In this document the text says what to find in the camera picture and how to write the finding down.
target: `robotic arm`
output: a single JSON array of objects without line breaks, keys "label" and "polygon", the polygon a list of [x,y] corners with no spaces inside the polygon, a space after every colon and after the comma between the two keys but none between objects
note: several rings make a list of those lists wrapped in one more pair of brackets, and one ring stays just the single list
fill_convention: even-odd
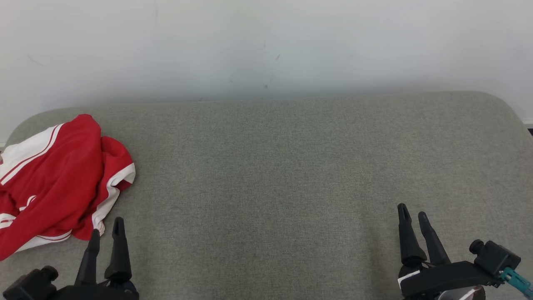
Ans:
[{"label": "robotic arm", "polygon": [[96,257],[100,251],[100,233],[94,230],[83,254],[78,276],[72,286],[60,290],[52,284],[58,277],[56,269],[46,266],[33,270],[13,283],[5,292],[6,300],[139,300],[139,294],[130,281],[132,277],[130,254],[124,229],[124,220],[115,219],[113,225],[111,262],[102,283],[96,283]]},{"label": "robotic arm", "polygon": [[418,221],[426,240],[430,261],[418,245],[411,226],[411,216],[405,204],[398,205],[400,252],[403,266],[398,274],[405,300],[474,299],[484,300],[482,286],[498,288],[509,283],[521,291],[527,299],[533,299],[531,283],[514,269],[521,258],[504,247],[488,241],[475,240],[470,252],[477,255],[474,263],[451,263],[435,230],[421,211]]},{"label": "robotic arm", "polygon": [[[504,247],[488,241],[475,240],[470,252],[477,255],[474,263],[452,263],[435,230],[424,212],[418,221],[427,244],[430,261],[418,245],[411,226],[412,220],[405,204],[398,205],[400,252],[403,266],[398,283],[405,300],[484,300],[482,286],[498,288],[509,283],[527,299],[533,299],[533,289],[525,278],[514,270],[521,258]],[[115,219],[113,226],[111,262],[105,271],[107,279],[96,283],[96,257],[100,251],[100,235],[94,231],[83,255],[78,276],[72,286],[60,290],[52,284],[58,272],[50,266],[33,270],[22,276],[5,292],[6,300],[139,300],[132,277],[130,255],[126,241],[124,220]]]}]

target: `white label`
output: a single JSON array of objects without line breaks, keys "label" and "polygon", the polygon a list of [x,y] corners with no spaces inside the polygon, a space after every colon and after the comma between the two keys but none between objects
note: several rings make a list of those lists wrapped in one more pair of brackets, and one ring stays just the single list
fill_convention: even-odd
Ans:
[{"label": "white label", "polygon": [[409,278],[409,277],[415,276],[415,275],[418,274],[418,273],[420,273],[420,270],[415,271],[415,272],[413,272],[413,273],[409,273],[409,274],[405,275],[404,277],[400,277],[400,278],[398,278],[398,285],[400,286],[400,289],[401,289],[401,284],[400,284],[400,282],[402,282],[403,280],[405,280],[405,279],[407,279],[407,278]]}]

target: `white trim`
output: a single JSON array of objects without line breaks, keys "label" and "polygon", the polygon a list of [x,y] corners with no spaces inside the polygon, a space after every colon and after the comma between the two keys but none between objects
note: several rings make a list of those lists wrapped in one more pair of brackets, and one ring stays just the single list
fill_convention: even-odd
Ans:
[{"label": "white trim", "polygon": [[118,171],[113,177],[109,178],[106,183],[106,188],[108,192],[108,197],[102,201],[98,206],[96,206],[96,211],[92,215],[92,221],[94,229],[100,231],[100,236],[103,235],[106,227],[103,225],[103,219],[107,216],[113,205],[118,199],[120,190],[115,186],[119,184],[122,180],[125,180],[129,183],[133,183],[135,179],[135,164],[130,164],[126,168]]},{"label": "white trim", "polygon": [[11,226],[16,217],[10,214],[0,214],[0,229]]},{"label": "white trim", "polygon": [[468,291],[468,293],[466,293],[463,297],[461,297],[461,299],[459,300],[467,300],[468,297],[472,296],[477,290],[476,289],[471,289]]},{"label": "white trim", "polygon": [[24,251],[26,249],[29,249],[29,248],[33,248],[33,247],[37,247],[37,246],[42,246],[42,245],[45,245],[45,244],[50,244],[50,243],[57,243],[57,242],[62,242],[66,239],[68,239],[70,237],[70,233],[72,232],[72,230],[70,230],[69,232],[67,233],[64,233],[64,234],[61,234],[61,235],[58,235],[58,236],[43,236],[43,235],[38,235],[34,238],[32,238],[31,240],[29,240],[27,243],[25,243],[24,245],[22,245],[22,247],[20,247],[17,251],[15,252],[19,252],[19,251]]},{"label": "white trim", "polygon": [[415,271],[413,273],[409,273],[409,274],[405,275],[404,277],[398,278],[398,285],[400,286],[400,289],[401,289],[401,282],[402,281],[406,280],[409,277],[413,277],[413,276],[415,276],[416,274],[419,274],[419,273],[420,273],[420,270],[417,270],[417,271]]},{"label": "white trim", "polygon": [[28,198],[28,202],[26,203],[26,206],[23,206],[23,207],[19,208],[19,211],[23,211],[23,210],[25,210],[25,209],[28,207],[28,205],[30,205],[30,203],[31,203],[33,200],[35,200],[35,198],[37,198],[37,196],[35,196],[35,195],[33,195],[33,196],[31,196],[30,198]]},{"label": "white trim", "polygon": [[54,145],[63,124],[50,127],[29,139],[7,147],[1,154],[4,161],[0,164],[0,184],[5,185],[25,165],[44,155]]}]

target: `gray couch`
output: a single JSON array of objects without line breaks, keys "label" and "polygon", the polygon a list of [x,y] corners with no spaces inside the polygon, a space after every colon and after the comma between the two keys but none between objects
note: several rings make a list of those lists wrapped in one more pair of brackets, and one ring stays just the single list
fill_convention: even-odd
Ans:
[{"label": "gray couch", "polygon": [[[81,113],[136,163],[106,227],[125,219],[142,299],[401,299],[400,202],[428,214],[452,261],[493,240],[533,279],[533,139],[491,95],[67,108],[24,121],[7,144]],[[14,254],[0,289],[44,265],[72,284],[86,245]],[[111,245],[108,231],[99,279]],[[487,293],[522,299],[510,286]]]}]

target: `clothing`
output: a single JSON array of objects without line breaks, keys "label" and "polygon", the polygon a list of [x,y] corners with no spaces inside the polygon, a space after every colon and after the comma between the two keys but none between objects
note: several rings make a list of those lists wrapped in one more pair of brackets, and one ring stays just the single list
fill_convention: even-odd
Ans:
[{"label": "clothing", "polygon": [[126,148],[90,115],[7,147],[0,164],[0,260],[16,251],[89,240],[135,178]]}]

